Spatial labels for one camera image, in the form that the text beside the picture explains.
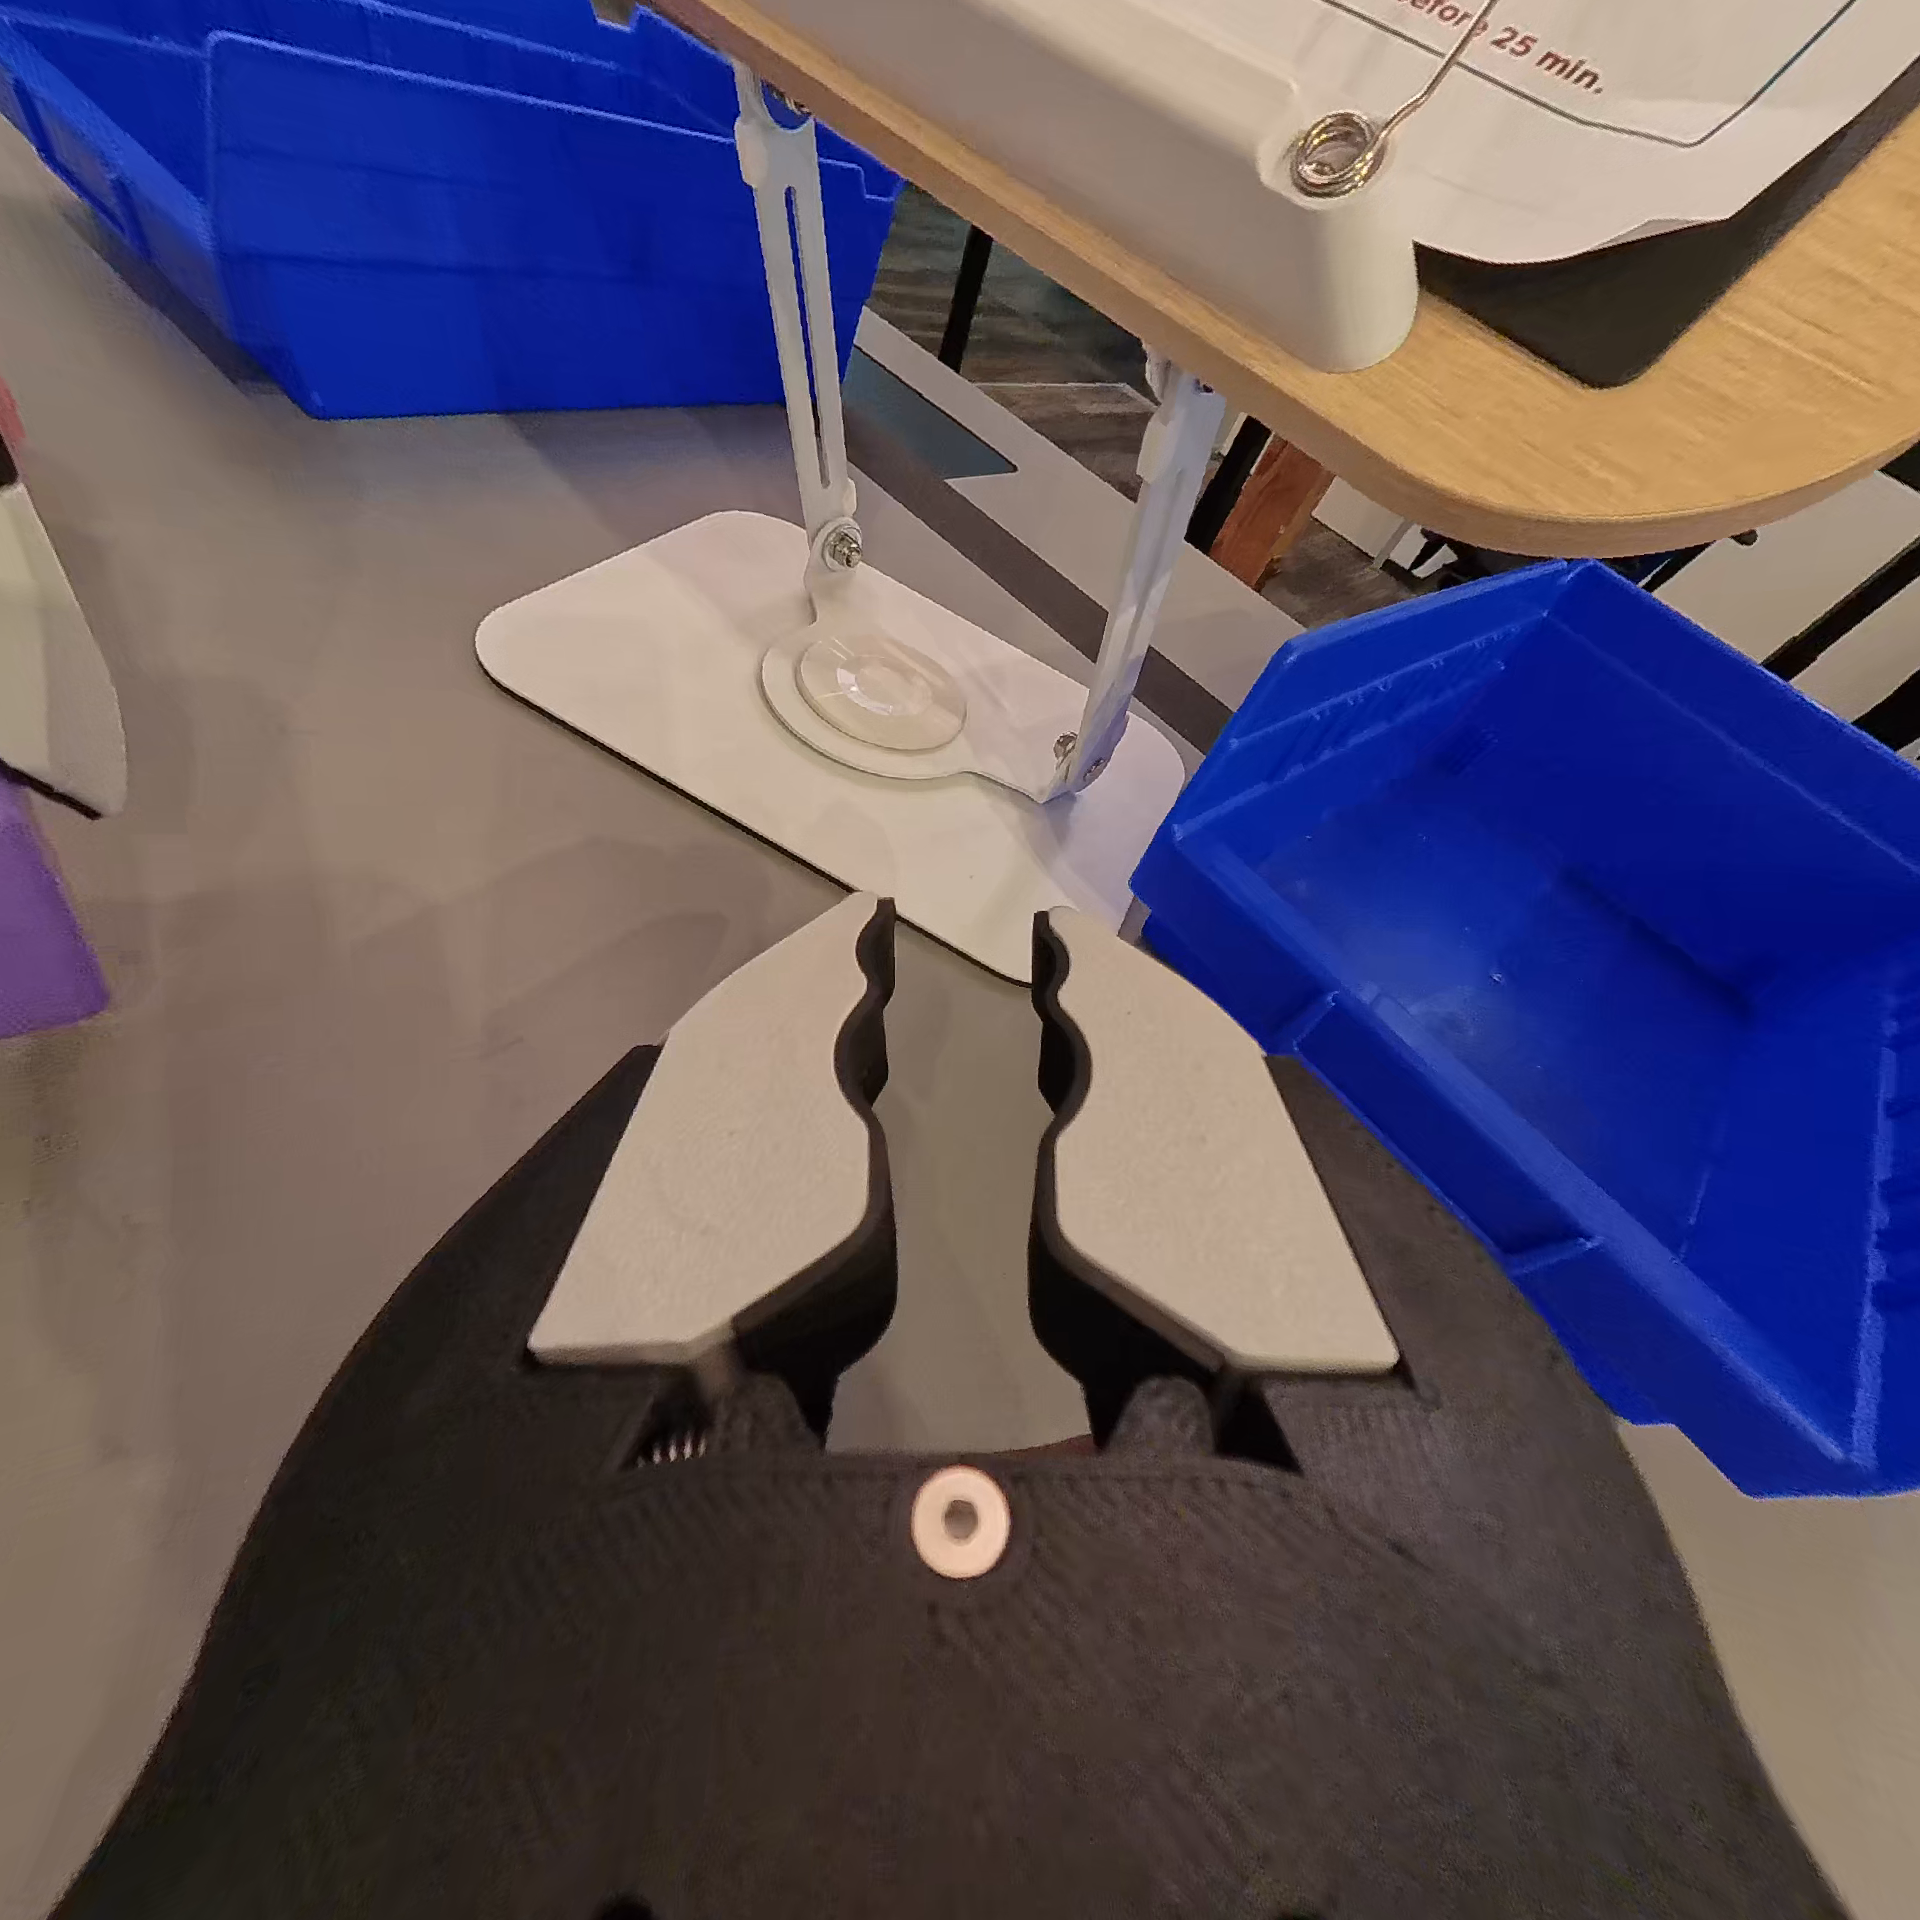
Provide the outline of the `black mat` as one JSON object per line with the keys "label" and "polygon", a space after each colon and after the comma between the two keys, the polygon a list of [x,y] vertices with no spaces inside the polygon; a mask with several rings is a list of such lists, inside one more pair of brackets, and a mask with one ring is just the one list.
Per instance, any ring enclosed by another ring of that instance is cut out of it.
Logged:
{"label": "black mat", "polygon": [[1916,108],[1917,65],[1909,65],[1854,121],[1723,223],[1511,266],[1417,248],[1422,291],[1583,388],[1621,388],[1647,372]]}

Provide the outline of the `black metal leg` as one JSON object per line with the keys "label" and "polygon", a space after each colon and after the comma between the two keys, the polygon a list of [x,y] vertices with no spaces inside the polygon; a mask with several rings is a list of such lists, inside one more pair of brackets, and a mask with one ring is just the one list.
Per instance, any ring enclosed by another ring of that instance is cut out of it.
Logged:
{"label": "black metal leg", "polygon": [[944,318],[937,360],[944,368],[957,372],[965,366],[975,311],[985,294],[985,281],[995,258],[995,241],[988,232],[972,225],[957,258],[957,270],[951,284],[951,298]]}

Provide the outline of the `white printed paper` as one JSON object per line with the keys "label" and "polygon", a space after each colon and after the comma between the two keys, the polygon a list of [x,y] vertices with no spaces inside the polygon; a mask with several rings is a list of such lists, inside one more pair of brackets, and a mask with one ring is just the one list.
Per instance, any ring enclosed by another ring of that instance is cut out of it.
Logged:
{"label": "white printed paper", "polygon": [[1420,248],[1582,257],[1740,212],[1916,57],[1916,2],[1502,2],[1389,158]]}

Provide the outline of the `purple plastic base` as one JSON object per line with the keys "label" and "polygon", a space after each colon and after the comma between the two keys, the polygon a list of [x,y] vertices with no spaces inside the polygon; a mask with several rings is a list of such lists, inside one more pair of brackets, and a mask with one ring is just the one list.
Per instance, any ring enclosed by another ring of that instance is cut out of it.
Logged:
{"label": "purple plastic base", "polygon": [[105,974],[65,896],[25,787],[3,778],[3,1041],[101,1015]]}

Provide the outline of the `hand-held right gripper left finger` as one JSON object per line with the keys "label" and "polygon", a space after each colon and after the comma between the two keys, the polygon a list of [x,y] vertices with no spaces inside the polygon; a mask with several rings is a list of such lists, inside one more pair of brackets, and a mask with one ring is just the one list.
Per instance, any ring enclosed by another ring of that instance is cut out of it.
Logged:
{"label": "hand-held right gripper left finger", "polygon": [[784,1386],[825,1440],[888,1329],[895,1198],[876,1103],[895,906],[848,896],[723,978],[656,1049],[540,1311],[544,1368]]}

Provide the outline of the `small blue plastic bin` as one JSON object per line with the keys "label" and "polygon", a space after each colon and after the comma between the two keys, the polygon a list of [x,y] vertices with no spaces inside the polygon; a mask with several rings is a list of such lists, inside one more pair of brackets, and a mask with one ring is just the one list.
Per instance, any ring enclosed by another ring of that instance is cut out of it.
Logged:
{"label": "small blue plastic bin", "polygon": [[1308,1065],[1632,1425],[1917,1483],[1916,767],[1598,563],[1279,647],[1142,940]]}

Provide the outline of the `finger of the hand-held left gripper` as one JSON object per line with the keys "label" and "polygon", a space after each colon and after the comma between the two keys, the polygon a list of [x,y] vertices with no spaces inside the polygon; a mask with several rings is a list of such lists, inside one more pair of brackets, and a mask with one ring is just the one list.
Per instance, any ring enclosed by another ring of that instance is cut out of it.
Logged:
{"label": "finger of the hand-held left gripper", "polygon": [[3,488],[3,768],[89,819],[127,803],[112,672],[15,476]]}

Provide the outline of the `white plastic box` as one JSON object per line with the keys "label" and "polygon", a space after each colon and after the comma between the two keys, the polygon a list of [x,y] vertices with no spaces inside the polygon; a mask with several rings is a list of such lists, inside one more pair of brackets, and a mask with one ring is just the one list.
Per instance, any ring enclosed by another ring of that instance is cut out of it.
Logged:
{"label": "white plastic box", "polygon": [[1397,353],[1420,279],[1387,155],[1347,199],[1305,199],[1312,119],[1387,118],[1444,60],[1339,54],[1320,4],[775,2],[782,28],[957,135],[1236,322],[1320,372]]}

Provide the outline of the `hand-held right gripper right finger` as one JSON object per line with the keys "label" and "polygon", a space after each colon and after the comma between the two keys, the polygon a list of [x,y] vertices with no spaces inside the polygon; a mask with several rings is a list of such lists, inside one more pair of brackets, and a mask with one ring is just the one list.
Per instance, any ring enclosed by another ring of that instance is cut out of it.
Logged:
{"label": "hand-held right gripper right finger", "polygon": [[1028,1316],[1100,1447],[1144,1386],[1217,1455],[1286,1455],[1269,1383],[1391,1382],[1401,1347],[1260,1046],[1087,913],[1036,918],[1048,1110]]}

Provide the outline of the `wooden board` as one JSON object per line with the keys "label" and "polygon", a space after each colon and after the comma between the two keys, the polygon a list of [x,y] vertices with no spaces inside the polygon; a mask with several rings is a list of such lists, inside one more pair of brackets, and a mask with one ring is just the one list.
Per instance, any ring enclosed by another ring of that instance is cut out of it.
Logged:
{"label": "wooden board", "polygon": [[657,11],[1332,479],[1437,532],[1531,559],[1699,545],[1800,512],[1916,444],[1916,115],[1621,388],[1579,387],[1431,294],[1395,354],[1335,376],[974,152],[948,111],[912,106],[777,11]]}

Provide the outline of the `large blue plastic bin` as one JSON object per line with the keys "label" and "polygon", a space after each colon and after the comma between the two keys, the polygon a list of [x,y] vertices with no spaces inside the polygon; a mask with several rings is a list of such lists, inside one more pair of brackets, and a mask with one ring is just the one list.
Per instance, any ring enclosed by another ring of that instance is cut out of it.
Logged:
{"label": "large blue plastic bin", "polygon": [[321,420],[780,402],[728,60],[640,8],[5,4],[107,257]]}

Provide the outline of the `clear suction cup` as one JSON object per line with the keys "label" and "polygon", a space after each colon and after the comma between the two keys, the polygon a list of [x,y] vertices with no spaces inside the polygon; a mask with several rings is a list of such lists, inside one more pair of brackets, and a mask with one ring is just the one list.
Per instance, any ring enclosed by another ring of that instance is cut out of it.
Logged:
{"label": "clear suction cup", "polygon": [[820,720],[865,747],[937,752],[966,723],[966,698],[952,675],[885,636],[816,638],[800,652],[796,680]]}

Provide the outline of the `wooden table leg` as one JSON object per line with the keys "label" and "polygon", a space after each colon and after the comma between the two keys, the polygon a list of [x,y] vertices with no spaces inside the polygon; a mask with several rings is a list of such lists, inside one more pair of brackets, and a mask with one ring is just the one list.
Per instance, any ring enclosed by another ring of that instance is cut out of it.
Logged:
{"label": "wooden table leg", "polygon": [[1332,472],[1301,448],[1269,439],[1211,542],[1211,560],[1260,590],[1302,539],[1332,482]]}

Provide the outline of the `white metal stand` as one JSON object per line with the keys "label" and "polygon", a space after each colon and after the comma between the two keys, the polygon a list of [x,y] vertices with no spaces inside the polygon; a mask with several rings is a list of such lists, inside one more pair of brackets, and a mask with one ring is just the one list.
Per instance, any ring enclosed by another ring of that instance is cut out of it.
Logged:
{"label": "white metal stand", "polygon": [[[801,521],[693,520],[492,612],[476,656],[510,696],[1008,980],[1067,906],[1119,934],[1183,762],[1131,715],[1225,416],[1165,364],[1087,688],[877,569],[857,524],[817,139],[731,62]],[[828,633],[944,665],[966,723],[937,752],[841,736],[797,688]]]}

